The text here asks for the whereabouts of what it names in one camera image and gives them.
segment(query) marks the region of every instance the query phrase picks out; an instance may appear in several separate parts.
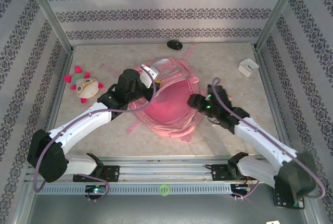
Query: plush toy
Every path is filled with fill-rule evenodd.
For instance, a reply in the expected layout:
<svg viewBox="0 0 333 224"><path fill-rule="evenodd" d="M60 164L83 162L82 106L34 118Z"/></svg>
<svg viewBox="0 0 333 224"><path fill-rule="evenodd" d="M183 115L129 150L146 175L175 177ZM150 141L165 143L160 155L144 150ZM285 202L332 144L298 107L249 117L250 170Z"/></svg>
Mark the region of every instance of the plush toy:
<svg viewBox="0 0 333 224"><path fill-rule="evenodd" d="M81 103L86 103L89 98L97 94L98 90L104 87L103 84L97 82L95 78L90 77L90 73L83 73L80 66L75 66L73 75L66 75L65 81L70 83L71 90L75 90Z"/></svg>

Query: small white device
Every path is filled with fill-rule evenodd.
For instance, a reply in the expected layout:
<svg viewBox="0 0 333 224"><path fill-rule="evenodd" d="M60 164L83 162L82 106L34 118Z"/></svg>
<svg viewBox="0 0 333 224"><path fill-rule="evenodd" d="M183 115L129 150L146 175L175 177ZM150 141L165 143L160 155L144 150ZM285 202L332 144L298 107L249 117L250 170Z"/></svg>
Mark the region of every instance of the small white device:
<svg viewBox="0 0 333 224"><path fill-rule="evenodd" d="M246 77L250 77L257 69L259 69L259 65L250 58L241 61L238 66L238 70Z"/></svg>

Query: wall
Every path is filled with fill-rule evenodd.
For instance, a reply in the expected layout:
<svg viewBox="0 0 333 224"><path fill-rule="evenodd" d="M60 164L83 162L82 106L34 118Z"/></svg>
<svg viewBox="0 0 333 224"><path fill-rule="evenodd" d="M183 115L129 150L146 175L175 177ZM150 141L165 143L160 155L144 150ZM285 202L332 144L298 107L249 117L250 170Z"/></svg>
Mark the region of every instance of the wall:
<svg viewBox="0 0 333 224"><path fill-rule="evenodd" d="M333 223L333 0L289 0L262 55L291 144L313 153Z"/></svg>
<svg viewBox="0 0 333 224"><path fill-rule="evenodd" d="M32 133L47 123L66 53L36 0L0 0L0 32L0 223L7 223Z"/></svg>
<svg viewBox="0 0 333 224"><path fill-rule="evenodd" d="M277 0L49 0L72 45L255 43Z"/></svg>

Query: pink backpack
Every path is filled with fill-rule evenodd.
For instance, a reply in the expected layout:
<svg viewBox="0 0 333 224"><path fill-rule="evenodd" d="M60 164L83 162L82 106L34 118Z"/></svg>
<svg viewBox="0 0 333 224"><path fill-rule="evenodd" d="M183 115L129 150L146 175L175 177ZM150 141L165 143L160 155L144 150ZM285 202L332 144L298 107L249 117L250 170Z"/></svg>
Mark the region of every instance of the pink backpack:
<svg viewBox="0 0 333 224"><path fill-rule="evenodd" d="M194 68L187 62L194 48L193 44L183 59L164 57L145 64L161 71L157 78L161 82L160 89L148 108L135 113L138 120L127 130L127 133L131 133L143 122L158 135L180 138L184 142L192 140L192 131L203 118L202 114L187 105L190 95L200 94L199 78ZM102 68L118 76L107 66L102 65ZM142 73L140 67L134 69ZM130 103L129 106L131 109L138 109L147 103L147 100L141 98Z"/></svg>

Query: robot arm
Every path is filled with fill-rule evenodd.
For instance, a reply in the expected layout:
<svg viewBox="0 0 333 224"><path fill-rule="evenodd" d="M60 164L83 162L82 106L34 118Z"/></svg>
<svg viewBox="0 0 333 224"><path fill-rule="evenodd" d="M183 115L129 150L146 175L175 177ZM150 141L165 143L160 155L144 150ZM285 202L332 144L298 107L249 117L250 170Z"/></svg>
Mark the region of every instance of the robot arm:
<svg viewBox="0 0 333 224"><path fill-rule="evenodd" d="M142 69L149 72L153 79L159 75L156 68L142 65ZM119 76L118 83L112 85L87 111L48 133L42 129L36 131L28 152L28 162L36 168L44 148L59 135L49 146L40 164L39 174L45 181L54 182L62 175L75 174L99 178L103 172L103 164L96 156L69 155L68 151L86 135L121 114L109 109L127 110L129 103L141 97L150 101L153 95L151 84L152 80L145 72L140 75L136 70L125 70Z"/></svg>
<svg viewBox="0 0 333 224"><path fill-rule="evenodd" d="M257 160L246 153L239 153L228 161L229 174L234 179L250 176L276 188L285 199L297 202L316 188L316 181L292 158L297 158L316 174L314 159L309 153L298 153L291 147L264 131L250 115L239 107L232 107L222 86L215 86L224 106L216 99L211 85L208 96L193 94L188 100L190 107L208 116L212 123L219 124L232 134L250 143L266 161Z"/></svg>

